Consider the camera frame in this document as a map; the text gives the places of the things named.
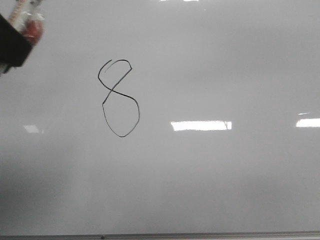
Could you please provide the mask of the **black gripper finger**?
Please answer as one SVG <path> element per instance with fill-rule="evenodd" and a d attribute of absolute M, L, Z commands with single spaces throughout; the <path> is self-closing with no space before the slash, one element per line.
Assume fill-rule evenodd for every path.
<path fill-rule="evenodd" d="M 31 43 L 0 15 L 0 73 L 21 67 L 32 49 Z"/>

